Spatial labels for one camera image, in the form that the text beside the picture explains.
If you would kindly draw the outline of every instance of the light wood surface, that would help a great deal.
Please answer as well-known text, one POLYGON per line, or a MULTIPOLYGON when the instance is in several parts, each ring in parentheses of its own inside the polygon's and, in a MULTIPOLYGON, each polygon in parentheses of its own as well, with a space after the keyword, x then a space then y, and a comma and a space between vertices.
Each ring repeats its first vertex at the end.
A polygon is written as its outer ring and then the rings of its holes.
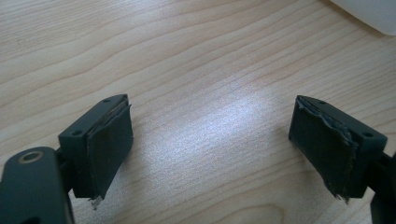
POLYGON ((371 223, 288 140, 297 94, 396 148, 396 37, 323 0, 0 3, 0 171, 128 93, 133 152, 77 223, 371 223))

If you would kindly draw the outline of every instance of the metal ring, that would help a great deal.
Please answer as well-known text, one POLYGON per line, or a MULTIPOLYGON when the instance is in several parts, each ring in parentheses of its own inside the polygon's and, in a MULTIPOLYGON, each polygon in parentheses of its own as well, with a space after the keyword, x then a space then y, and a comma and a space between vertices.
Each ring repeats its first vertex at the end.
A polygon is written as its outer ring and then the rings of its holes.
POLYGON ((32 151, 24 154, 23 156, 20 156, 18 159, 18 162, 21 164, 26 164, 34 161, 40 160, 41 157, 43 157, 44 152, 42 151, 32 151))

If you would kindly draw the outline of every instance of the wooden table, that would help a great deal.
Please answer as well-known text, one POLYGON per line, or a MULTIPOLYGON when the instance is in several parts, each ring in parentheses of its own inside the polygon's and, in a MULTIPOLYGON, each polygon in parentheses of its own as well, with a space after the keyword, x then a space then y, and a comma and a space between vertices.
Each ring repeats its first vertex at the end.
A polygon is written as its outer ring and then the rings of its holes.
POLYGON ((77 223, 371 223, 288 140, 296 95, 396 148, 396 37, 324 0, 0 3, 0 171, 128 93, 133 152, 77 223))

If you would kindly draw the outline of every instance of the black plastic part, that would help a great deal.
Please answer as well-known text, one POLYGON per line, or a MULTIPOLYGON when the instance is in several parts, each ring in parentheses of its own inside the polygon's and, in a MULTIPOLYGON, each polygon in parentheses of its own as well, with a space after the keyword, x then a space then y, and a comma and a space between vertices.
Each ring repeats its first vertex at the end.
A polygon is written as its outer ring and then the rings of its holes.
MULTIPOLYGON (((59 157, 71 161, 75 175, 65 179, 78 198, 105 198, 123 160, 131 150, 133 132, 126 94, 95 105, 59 135, 59 157)), ((73 169, 64 164, 66 170, 73 169)))
POLYGON ((7 161, 0 185, 0 223, 74 223, 55 150, 35 147, 7 161))
POLYGON ((297 96, 290 141, 315 166, 328 190, 346 200, 361 198, 365 173, 383 155, 387 137, 320 100, 297 96))
POLYGON ((381 162, 380 174, 376 175, 381 177, 376 180, 380 183, 376 186, 376 194, 371 202, 374 224, 396 224, 396 154, 391 159, 387 157, 386 160, 381 162))

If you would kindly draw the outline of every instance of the white object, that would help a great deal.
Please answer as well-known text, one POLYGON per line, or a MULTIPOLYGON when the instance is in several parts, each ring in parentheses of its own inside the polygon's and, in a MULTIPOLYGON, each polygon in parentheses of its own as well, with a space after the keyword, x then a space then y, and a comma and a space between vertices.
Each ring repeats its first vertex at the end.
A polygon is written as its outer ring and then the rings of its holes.
POLYGON ((332 0, 385 35, 396 35, 396 0, 332 0))

